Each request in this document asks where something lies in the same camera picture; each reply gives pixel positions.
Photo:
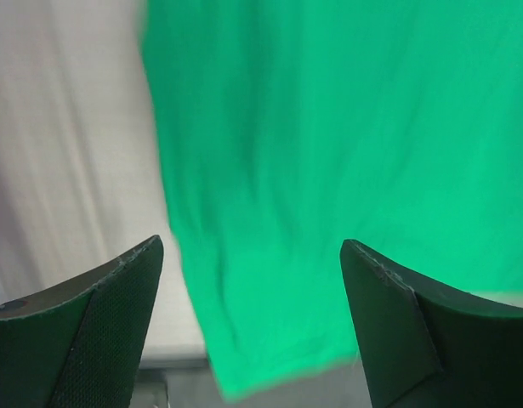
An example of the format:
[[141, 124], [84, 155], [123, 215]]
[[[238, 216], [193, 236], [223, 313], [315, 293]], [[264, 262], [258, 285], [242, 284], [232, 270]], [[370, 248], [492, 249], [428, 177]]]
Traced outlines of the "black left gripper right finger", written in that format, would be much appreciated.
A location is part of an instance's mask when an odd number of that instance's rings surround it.
[[347, 240], [340, 263], [375, 407], [523, 407], [523, 308]]

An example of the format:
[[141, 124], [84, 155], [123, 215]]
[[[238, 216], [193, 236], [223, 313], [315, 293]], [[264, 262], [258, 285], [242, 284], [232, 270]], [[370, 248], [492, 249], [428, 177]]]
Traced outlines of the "green t shirt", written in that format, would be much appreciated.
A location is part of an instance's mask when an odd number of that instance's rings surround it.
[[149, 1], [142, 56], [226, 399], [357, 356], [347, 239], [523, 297], [523, 1]]

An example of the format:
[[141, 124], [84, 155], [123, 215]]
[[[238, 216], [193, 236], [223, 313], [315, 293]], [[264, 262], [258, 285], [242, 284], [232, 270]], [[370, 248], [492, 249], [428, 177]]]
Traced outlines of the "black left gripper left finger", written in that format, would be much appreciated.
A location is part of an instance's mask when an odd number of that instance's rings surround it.
[[0, 305], [0, 407], [127, 407], [163, 264], [159, 236]]

